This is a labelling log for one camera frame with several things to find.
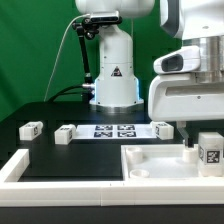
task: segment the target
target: white casing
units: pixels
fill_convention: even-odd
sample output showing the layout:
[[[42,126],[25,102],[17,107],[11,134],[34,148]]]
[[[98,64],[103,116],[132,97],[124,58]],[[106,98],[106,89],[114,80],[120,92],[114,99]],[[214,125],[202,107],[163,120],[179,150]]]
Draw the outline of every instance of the white casing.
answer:
[[[150,13],[155,0],[75,0],[78,10],[85,13],[119,11],[124,18],[142,17]]]
[[[95,98],[90,104],[129,107],[139,99],[138,79],[133,74],[133,43],[116,25],[100,28],[100,74],[95,80]],[[118,68],[121,76],[114,76]]]
[[[183,73],[183,72],[190,72],[198,69],[201,65],[200,59],[200,49],[198,46],[189,46],[189,47],[182,47],[180,50],[167,54],[163,57],[158,58],[154,62],[154,70],[157,74],[172,74],[171,72],[165,72],[162,69],[162,61],[166,58],[170,58],[175,55],[181,55],[183,58],[183,68],[180,71],[175,71],[175,73]]]
[[[151,83],[148,113],[153,121],[224,118],[224,83],[197,84],[192,73],[158,75]]]
[[[184,15],[182,40],[223,36],[223,0],[181,0],[181,15]]]

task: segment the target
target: white block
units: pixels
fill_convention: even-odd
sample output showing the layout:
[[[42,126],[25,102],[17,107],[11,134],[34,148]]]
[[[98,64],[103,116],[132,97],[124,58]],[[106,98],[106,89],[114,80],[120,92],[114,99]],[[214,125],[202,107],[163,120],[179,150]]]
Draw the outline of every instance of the white block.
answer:
[[[165,122],[152,122],[152,128],[161,140],[173,139],[174,127]]]
[[[201,176],[223,175],[223,137],[217,132],[201,132],[198,139],[198,170]]]
[[[29,163],[29,150],[18,149],[12,158],[0,170],[0,183],[18,181]]]
[[[20,140],[32,141],[38,135],[42,133],[43,123],[38,122],[29,122],[24,126],[19,128],[19,137]]]
[[[68,145],[69,142],[75,137],[75,133],[75,125],[62,125],[57,131],[54,132],[55,144]]]

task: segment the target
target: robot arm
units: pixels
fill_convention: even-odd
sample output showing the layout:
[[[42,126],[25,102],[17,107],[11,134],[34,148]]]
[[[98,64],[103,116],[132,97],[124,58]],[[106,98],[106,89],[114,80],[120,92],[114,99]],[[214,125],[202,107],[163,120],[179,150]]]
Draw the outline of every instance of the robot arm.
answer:
[[[142,17],[150,13],[154,0],[75,0],[81,13],[119,11],[123,18]]]
[[[147,15],[154,0],[76,0],[76,5],[81,13],[90,15],[82,22],[84,29],[96,23],[97,31],[91,32],[99,34],[100,74],[95,79],[91,108],[109,113],[142,109],[144,101],[139,97],[138,79],[133,71],[132,38],[116,24],[120,17]]]

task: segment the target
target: white platform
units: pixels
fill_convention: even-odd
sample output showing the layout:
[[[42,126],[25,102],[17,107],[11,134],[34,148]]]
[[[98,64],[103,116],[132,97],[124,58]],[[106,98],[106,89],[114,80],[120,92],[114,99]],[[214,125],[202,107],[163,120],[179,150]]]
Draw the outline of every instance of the white platform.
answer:
[[[125,180],[105,182],[16,182],[24,164],[19,161],[27,161],[28,155],[28,150],[19,150],[0,171],[0,206],[224,204],[224,178],[197,176],[196,165],[180,162],[182,145],[140,146],[151,157],[145,161],[152,162],[147,180],[128,177],[128,170],[136,167],[125,162],[126,147],[121,150]],[[12,173],[8,171],[17,168],[16,179],[7,180]]]

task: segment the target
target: black cable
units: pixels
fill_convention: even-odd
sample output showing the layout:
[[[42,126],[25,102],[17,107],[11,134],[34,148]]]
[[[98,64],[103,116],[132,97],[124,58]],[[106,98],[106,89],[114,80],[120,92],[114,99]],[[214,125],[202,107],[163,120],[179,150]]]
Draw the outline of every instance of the black cable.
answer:
[[[67,95],[65,94],[67,91],[69,90],[72,90],[72,89],[76,89],[76,88],[82,88],[82,85],[75,85],[75,86],[69,86],[61,91],[59,91],[57,94],[55,94],[54,96],[52,96],[48,102],[53,102],[58,96],[61,96],[61,95]]]

